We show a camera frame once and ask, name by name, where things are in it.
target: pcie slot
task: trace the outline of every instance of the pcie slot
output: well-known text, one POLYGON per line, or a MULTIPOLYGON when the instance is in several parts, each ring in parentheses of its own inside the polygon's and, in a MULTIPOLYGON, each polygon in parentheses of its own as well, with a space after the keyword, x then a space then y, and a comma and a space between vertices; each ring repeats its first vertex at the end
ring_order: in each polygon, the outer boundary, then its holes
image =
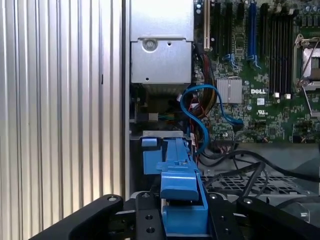
POLYGON ((220 55, 221 49, 221 41, 220 41, 220 33, 221 33, 221 3, 216 2, 211 9, 211 33, 214 39, 213 41, 213 54, 220 55))
POLYGON ((205 51, 210 51, 210 10, 211 0, 204 0, 204 21, 203 21, 203 48, 205 51))
POLYGON ((225 21, 224 21, 224 60, 231 63, 236 68, 235 56, 232 53, 232 28, 233 28, 233 4, 228 2, 225 8, 225 21))
POLYGON ((238 22, 242 22, 245 17, 245 3, 239 2, 238 7, 236 9, 236 20, 238 22))
POLYGON ((224 47, 225 54, 230 54, 232 50, 232 10, 233 4, 227 3, 225 9, 225 33, 224 33, 224 47))
POLYGON ((249 7, 249 36, 248 36, 248 52, 247 60, 252 62, 254 66, 258 66, 257 57, 257 5, 252 2, 249 7))
POLYGON ((269 55, 269 21, 268 21, 268 3, 263 3, 260 8, 260 56, 269 55))

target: chip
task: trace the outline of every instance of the chip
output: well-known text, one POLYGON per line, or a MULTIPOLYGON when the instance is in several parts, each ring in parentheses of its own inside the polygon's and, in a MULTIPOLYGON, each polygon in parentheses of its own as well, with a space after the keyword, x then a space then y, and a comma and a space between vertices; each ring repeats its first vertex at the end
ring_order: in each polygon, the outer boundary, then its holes
POLYGON ((274 127, 269 128, 269 135, 276 135, 276 129, 274 127))

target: dell logo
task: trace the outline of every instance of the dell logo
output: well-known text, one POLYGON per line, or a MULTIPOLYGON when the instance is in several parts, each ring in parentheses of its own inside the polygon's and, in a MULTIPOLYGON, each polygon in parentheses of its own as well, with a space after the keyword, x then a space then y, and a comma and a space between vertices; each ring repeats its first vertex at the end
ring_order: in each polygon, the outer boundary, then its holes
POLYGON ((264 89, 251 89, 251 94, 267 94, 264 89))

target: silver metal panel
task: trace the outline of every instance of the silver metal panel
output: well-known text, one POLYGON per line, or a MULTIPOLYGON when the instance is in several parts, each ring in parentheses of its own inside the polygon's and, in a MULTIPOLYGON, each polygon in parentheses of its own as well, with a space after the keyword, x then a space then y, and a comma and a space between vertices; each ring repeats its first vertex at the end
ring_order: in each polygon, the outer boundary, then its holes
POLYGON ((121 21, 120 0, 0 0, 0 239, 123 194, 121 21))
POLYGON ((224 104, 241 104, 242 103, 242 79, 241 78, 219 78, 216 81, 217 89, 221 94, 222 103, 224 104))
POLYGON ((177 94, 177 84, 184 90, 192 75, 194 1, 134 0, 130 7, 132 83, 151 94, 177 94))
POLYGON ((194 40, 193 0, 132 0, 130 7, 131 42, 144 38, 194 40))

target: blue plastic bracket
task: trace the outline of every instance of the blue plastic bracket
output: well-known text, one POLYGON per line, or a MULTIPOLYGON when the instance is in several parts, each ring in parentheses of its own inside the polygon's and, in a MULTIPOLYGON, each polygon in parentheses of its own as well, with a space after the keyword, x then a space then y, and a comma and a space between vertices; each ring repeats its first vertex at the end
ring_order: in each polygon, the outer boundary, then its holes
POLYGON ((162 199, 181 201, 179 206, 169 205, 162 209, 166 233, 180 236, 207 234, 208 204, 188 142, 183 138, 163 139, 163 143, 166 144, 165 159, 163 159, 164 146, 161 145, 157 149, 156 140, 156 138, 142 140, 142 146, 147 147, 143 152, 144 172, 161 174, 162 199))

